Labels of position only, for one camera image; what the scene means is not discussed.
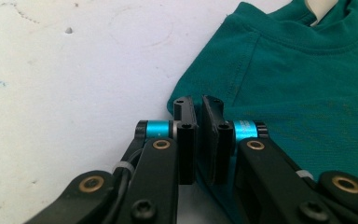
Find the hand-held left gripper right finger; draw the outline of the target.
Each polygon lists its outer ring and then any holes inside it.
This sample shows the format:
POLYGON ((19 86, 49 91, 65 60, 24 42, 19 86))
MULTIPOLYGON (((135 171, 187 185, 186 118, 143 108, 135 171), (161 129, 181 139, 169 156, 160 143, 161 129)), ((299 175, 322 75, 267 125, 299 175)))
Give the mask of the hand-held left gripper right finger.
POLYGON ((268 138, 264 122, 226 120, 224 103, 210 95, 202 96, 200 119, 200 171, 210 186, 226 184, 229 165, 239 142, 245 138, 268 138))

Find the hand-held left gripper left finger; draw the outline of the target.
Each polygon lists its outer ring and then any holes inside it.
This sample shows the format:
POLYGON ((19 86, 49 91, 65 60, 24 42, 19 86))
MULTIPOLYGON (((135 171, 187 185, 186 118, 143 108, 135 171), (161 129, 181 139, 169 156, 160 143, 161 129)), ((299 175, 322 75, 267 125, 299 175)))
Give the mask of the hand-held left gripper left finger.
POLYGON ((168 137, 178 144, 179 183, 191 185, 195 181, 197 118, 190 96, 173 101, 173 120, 140 120, 135 136, 150 138, 168 137))

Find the green t-shirt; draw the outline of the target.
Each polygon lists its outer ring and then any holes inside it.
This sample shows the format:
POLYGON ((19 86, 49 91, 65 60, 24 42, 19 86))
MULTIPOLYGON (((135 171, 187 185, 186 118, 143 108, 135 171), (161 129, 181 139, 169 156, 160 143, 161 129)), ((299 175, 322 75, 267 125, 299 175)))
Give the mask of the green t-shirt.
POLYGON ((241 3, 177 82, 171 98, 211 95, 230 120, 260 120, 314 176, 358 177, 358 0, 318 20, 305 0, 266 14, 241 3))

